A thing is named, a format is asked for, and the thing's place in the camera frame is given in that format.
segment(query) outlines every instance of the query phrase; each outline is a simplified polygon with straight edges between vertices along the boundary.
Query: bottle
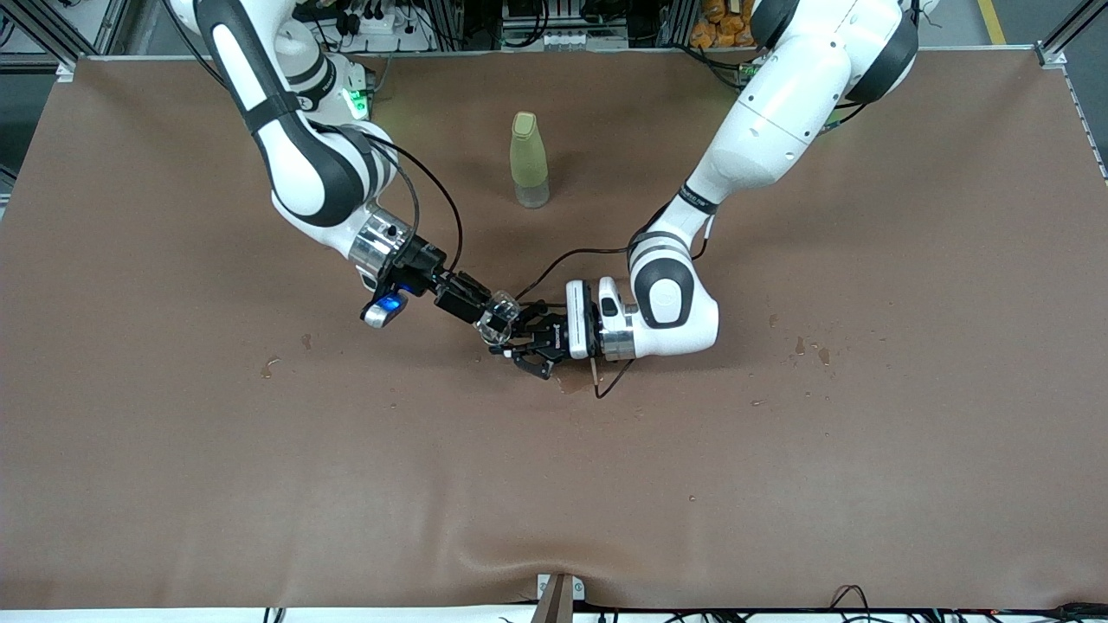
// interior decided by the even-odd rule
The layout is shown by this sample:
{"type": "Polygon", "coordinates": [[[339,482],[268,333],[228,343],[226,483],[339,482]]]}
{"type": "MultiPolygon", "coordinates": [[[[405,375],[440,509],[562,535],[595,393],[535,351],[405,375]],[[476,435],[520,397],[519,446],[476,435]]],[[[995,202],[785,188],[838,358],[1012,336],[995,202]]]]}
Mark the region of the bottle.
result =
{"type": "Polygon", "coordinates": [[[531,210],[546,205],[551,198],[550,170],[546,167],[546,147],[543,146],[543,137],[538,135],[538,120],[534,113],[515,114],[509,159],[516,201],[531,210]]]}

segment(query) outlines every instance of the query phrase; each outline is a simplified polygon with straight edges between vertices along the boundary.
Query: yellow tape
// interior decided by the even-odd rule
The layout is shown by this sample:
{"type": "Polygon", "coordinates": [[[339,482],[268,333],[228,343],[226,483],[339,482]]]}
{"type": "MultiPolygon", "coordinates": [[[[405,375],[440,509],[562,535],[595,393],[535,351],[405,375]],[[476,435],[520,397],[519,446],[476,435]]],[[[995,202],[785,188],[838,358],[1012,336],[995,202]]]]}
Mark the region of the yellow tape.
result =
{"type": "Polygon", "coordinates": [[[1004,30],[1001,28],[999,18],[996,17],[993,0],[977,0],[977,6],[981,7],[981,17],[985,18],[985,29],[988,30],[989,41],[993,42],[993,45],[1007,45],[1008,41],[1004,38],[1004,30]]]}

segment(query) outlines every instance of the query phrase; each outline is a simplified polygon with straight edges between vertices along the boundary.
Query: orange food item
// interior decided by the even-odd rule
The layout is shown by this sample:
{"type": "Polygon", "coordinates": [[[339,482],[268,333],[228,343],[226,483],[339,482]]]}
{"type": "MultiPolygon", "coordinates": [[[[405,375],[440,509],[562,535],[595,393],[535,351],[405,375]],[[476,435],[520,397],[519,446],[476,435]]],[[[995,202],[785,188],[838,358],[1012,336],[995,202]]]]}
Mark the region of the orange food item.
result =
{"type": "Polygon", "coordinates": [[[711,23],[719,23],[719,20],[727,17],[727,4],[724,0],[704,0],[700,3],[704,17],[711,23]]]}
{"type": "Polygon", "coordinates": [[[711,48],[716,42],[716,24],[700,21],[693,27],[693,34],[689,37],[689,47],[701,50],[711,48]]]}
{"type": "Polygon", "coordinates": [[[746,28],[746,25],[747,24],[743,23],[741,17],[735,14],[727,16],[719,21],[719,33],[735,37],[736,34],[742,32],[742,29],[746,28]]]}

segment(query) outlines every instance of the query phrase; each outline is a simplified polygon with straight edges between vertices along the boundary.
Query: brown table surface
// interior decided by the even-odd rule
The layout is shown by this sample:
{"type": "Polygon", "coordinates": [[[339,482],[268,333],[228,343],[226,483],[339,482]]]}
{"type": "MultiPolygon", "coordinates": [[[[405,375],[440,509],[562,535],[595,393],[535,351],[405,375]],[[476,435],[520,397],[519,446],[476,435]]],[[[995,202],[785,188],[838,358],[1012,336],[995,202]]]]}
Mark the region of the brown table surface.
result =
{"type": "MultiPolygon", "coordinates": [[[[403,59],[377,121],[458,198],[462,266],[515,290],[625,242],[730,102],[679,54],[403,59]],[[519,110],[550,155],[537,212],[519,110]]],[[[0,236],[0,605],[466,604],[550,571],[622,606],[1108,600],[1108,191],[1030,52],[925,53],[729,200],[699,264],[718,344],[604,401],[430,300],[365,327],[352,267],[267,188],[193,63],[54,89],[0,236]]],[[[386,204],[408,217],[402,184],[386,204]]],[[[623,259],[543,293],[603,274],[623,259]]]]}

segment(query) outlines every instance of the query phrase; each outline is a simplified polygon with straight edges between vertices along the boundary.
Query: metal post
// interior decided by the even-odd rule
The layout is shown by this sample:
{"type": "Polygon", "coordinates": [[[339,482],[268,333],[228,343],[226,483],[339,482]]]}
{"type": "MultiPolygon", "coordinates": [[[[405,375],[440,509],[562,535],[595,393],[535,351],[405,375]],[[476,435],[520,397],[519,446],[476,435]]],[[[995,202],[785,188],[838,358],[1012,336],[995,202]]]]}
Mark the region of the metal post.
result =
{"type": "Polygon", "coordinates": [[[1066,64],[1066,45],[1108,9],[1108,0],[1081,0],[1069,16],[1036,45],[1039,64],[1054,69],[1066,64]]]}
{"type": "Polygon", "coordinates": [[[70,70],[79,58],[96,53],[76,28],[44,0],[7,0],[2,9],[23,34],[70,70]]]}

